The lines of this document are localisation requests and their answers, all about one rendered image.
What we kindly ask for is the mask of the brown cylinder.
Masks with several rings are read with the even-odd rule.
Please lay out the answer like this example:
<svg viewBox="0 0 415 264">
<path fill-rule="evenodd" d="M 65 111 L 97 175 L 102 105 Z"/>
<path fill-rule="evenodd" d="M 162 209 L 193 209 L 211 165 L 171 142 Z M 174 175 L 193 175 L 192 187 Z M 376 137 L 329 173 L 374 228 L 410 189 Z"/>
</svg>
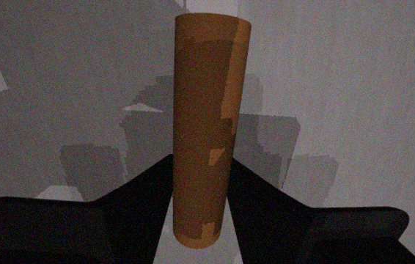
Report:
<svg viewBox="0 0 415 264">
<path fill-rule="evenodd" d="M 186 0 L 175 18 L 173 233 L 191 249 L 221 234 L 251 24 L 238 0 Z"/>
</svg>

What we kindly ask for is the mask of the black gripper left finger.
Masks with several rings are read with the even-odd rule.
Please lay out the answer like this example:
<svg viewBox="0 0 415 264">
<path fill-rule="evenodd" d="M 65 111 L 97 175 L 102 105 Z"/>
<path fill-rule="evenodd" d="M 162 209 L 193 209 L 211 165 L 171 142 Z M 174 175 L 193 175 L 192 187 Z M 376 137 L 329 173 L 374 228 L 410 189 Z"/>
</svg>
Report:
<svg viewBox="0 0 415 264">
<path fill-rule="evenodd" d="M 91 202 L 0 197 L 0 251 L 83 254 L 153 264 L 172 198 L 173 154 Z"/>
</svg>

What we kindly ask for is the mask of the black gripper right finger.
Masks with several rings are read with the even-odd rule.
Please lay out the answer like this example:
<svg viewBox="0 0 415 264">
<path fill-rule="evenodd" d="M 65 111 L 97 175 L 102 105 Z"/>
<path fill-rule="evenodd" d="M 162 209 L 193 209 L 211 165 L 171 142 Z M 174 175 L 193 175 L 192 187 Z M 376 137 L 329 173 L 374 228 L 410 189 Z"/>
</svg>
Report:
<svg viewBox="0 0 415 264">
<path fill-rule="evenodd" d="M 325 240 L 394 236 L 409 215 L 393 207 L 312 208 L 232 158 L 227 199 L 243 264 L 306 264 Z"/>
</svg>

